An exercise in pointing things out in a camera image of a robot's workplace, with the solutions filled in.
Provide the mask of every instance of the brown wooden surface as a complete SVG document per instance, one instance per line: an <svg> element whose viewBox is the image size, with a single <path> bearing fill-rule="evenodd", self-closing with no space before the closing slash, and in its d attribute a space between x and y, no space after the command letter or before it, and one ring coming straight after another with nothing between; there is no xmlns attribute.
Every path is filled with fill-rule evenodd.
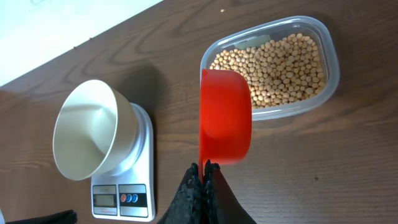
<svg viewBox="0 0 398 224"><path fill-rule="evenodd" d="M216 40L294 15L321 20L341 81L321 107L253 124L222 171L258 223L398 223L398 1L164 1L0 88L0 208L7 221L74 209L90 180L57 170L52 133L81 82L109 83L151 115L159 219L198 158L199 63Z"/></svg>

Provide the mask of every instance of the clear plastic container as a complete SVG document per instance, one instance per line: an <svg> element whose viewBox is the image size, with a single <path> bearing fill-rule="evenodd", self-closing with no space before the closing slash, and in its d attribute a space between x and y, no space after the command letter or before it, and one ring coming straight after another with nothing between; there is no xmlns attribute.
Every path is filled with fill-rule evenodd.
<svg viewBox="0 0 398 224"><path fill-rule="evenodd" d="M259 121L265 119L282 118L299 113L303 113L320 106L326 102L335 92L339 79L340 69L338 65L336 50L331 40L328 29L319 20L308 16L294 16L277 21L268 22L263 25L243 30L233 35L227 36L212 44L205 52L200 63L201 71L205 68L209 69L214 61L216 54L223 50L233 50L234 44L245 42L247 40L269 35L272 40L281 40L290 34L298 34L310 36L317 45L319 56L326 77L326 85L323 91L317 96L288 105L272 106L264 109L254 109L252 111L252 120Z"/></svg>

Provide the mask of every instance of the red scoop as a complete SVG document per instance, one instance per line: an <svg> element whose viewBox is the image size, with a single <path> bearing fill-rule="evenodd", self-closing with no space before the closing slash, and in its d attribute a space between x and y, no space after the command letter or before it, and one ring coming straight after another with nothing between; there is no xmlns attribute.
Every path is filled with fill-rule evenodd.
<svg viewBox="0 0 398 224"><path fill-rule="evenodd" d="M246 80L226 70L203 70L200 88L199 169L233 164L246 155L251 140L251 97Z"/></svg>

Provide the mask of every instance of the dried chickpea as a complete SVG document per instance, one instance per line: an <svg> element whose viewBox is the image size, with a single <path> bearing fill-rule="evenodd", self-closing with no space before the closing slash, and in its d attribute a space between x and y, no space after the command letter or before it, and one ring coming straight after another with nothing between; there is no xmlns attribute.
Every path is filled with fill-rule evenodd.
<svg viewBox="0 0 398 224"><path fill-rule="evenodd" d="M291 34L259 48L223 50L209 66L233 70L247 81L252 108L267 108L306 100L325 86L318 46L309 37Z"/></svg>

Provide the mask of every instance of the scale platform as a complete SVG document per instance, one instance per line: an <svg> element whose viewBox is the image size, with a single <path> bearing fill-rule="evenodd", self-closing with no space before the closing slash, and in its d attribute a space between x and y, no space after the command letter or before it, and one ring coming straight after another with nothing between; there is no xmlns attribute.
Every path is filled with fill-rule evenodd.
<svg viewBox="0 0 398 224"><path fill-rule="evenodd" d="M91 178L95 218L150 222L155 218L154 135L143 108L132 103L138 135L128 157L113 170Z"/></svg>

